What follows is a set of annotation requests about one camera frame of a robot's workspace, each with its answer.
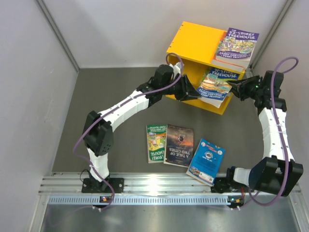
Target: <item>book cover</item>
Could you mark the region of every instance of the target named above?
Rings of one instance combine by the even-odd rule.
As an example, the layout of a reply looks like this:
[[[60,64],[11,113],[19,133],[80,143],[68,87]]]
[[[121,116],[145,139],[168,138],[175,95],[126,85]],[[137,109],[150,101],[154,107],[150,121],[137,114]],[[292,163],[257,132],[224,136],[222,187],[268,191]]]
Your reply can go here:
[[[189,167],[193,157],[193,129],[168,125],[164,163]]]
[[[229,28],[216,54],[217,60],[247,67],[259,34]]]
[[[147,125],[148,163],[162,163],[165,153],[166,125]]]
[[[202,82],[197,88],[200,93],[200,100],[220,108],[222,102],[231,90],[227,80],[237,80],[238,73],[222,69],[211,68],[203,75]]]
[[[213,186],[224,154],[225,149],[201,139],[186,173],[207,185]]]

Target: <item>gray wall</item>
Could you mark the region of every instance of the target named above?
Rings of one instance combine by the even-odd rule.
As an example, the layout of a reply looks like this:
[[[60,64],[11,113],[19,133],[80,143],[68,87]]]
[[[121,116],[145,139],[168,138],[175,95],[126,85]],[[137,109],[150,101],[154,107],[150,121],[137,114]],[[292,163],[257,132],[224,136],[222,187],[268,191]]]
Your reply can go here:
[[[183,21],[260,33],[284,0],[45,0],[81,68],[154,67]]]
[[[77,73],[35,1],[1,1],[0,227],[26,231]]]
[[[304,165],[305,173],[300,184],[307,205],[309,205],[308,9],[309,1],[295,1],[261,61],[254,69],[255,74],[264,75],[266,70],[273,70],[285,57],[299,58],[299,65],[285,75],[281,97],[287,102],[286,127],[292,154],[297,162]],[[292,65],[293,61],[280,70],[284,71]]]

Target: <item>yellow shelf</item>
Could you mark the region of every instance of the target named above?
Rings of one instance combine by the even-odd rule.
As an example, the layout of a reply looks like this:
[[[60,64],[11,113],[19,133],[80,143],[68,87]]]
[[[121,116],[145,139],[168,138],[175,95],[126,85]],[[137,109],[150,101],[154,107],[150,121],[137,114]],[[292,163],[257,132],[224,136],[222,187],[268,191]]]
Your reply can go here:
[[[190,82],[195,88],[199,86],[202,76],[209,66],[233,73],[239,73],[239,79],[243,78],[245,70],[236,72],[211,64],[218,43],[224,32],[224,30],[220,29],[183,22],[170,44],[167,53],[176,53],[183,59],[183,72],[188,75]],[[178,60],[176,57],[169,56],[169,61],[171,63],[176,63]],[[175,99],[174,95],[168,95],[167,97]],[[201,100],[185,101],[184,103],[222,115],[228,103],[231,101],[231,98],[232,95],[226,97],[220,108],[216,108]]]

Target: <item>thick book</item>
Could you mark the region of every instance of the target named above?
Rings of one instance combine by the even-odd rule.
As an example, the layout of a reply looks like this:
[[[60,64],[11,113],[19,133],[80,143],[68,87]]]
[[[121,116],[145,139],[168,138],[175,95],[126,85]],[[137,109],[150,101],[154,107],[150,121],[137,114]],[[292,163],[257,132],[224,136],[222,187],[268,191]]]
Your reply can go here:
[[[228,96],[231,86],[228,80],[238,80],[239,74],[222,69],[211,68],[203,75],[202,82],[197,88],[201,101],[220,108],[222,102]]]
[[[211,63],[241,72],[249,66],[258,36],[258,33],[229,28]]]
[[[147,125],[148,163],[162,163],[165,153],[166,125]]]
[[[213,186],[224,154],[225,149],[201,139],[187,174],[209,186]]]
[[[164,163],[189,167],[193,157],[193,129],[168,125]]]

